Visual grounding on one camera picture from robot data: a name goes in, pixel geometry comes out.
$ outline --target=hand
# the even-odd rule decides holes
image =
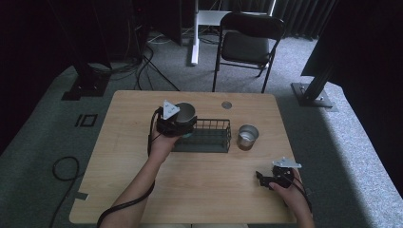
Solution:
[[[298,181],[300,180],[299,173],[295,169],[293,169],[293,173],[295,177],[294,183],[303,190],[302,184]],[[283,188],[274,182],[269,184],[273,190],[275,190],[284,199],[285,203],[294,212],[297,219],[312,219],[308,202],[293,184],[291,184],[288,188]]]
[[[158,162],[159,164],[163,163],[168,157],[178,138],[179,137],[166,137],[154,129],[149,159]]]

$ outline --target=chair backrest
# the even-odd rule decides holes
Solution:
[[[229,12],[221,19],[223,29],[237,30],[248,36],[280,40],[285,33],[284,22],[268,15]]]

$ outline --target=black wire basket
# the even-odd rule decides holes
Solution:
[[[229,120],[198,119],[194,127],[190,136],[177,140],[173,152],[228,152],[231,141]]]

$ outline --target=gray carpet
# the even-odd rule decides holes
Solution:
[[[203,36],[216,39],[214,36]],[[312,77],[300,73],[316,42],[286,38],[278,53],[266,88],[277,97],[278,107],[301,176],[310,195],[317,227],[403,227],[403,201],[393,187],[374,149],[346,101],[342,89],[328,84],[325,91],[338,112],[324,108],[301,107],[291,83],[309,83]],[[201,42],[199,64],[191,66],[191,44],[179,47],[155,40],[152,63],[182,91],[211,91],[216,46]],[[110,100],[116,90],[139,89],[133,72],[112,75],[104,97],[83,97],[61,101],[76,78],[73,67],[59,75],[37,105],[31,117],[0,158],[0,227],[49,227],[52,216],[68,190],[70,181],[56,180],[52,166],[60,158],[74,156],[80,171],[86,170]],[[251,69],[223,66],[218,92],[260,93],[263,78],[253,77]],[[175,90],[152,67],[140,78],[144,90]],[[80,115],[95,115],[95,125],[80,126]],[[74,162],[62,161],[56,172],[74,176]],[[94,227],[68,220],[74,193],[72,187],[56,216],[54,227]],[[251,228],[296,227],[285,224],[250,224]]]

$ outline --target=desk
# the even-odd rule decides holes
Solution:
[[[96,223],[124,191],[147,159],[152,114],[164,100],[191,103],[197,116],[229,119],[228,153],[172,152],[163,164],[146,205],[144,223],[296,222],[273,191],[259,186],[255,171],[271,176],[271,161],[293,159],[293,152],[270,94],[117,91],[90,158],[70,213],[74,223]],[[225,109],[222,102],[230,102]],[[253,124],[259,138],[249,151],[238,149],[243,124]]]

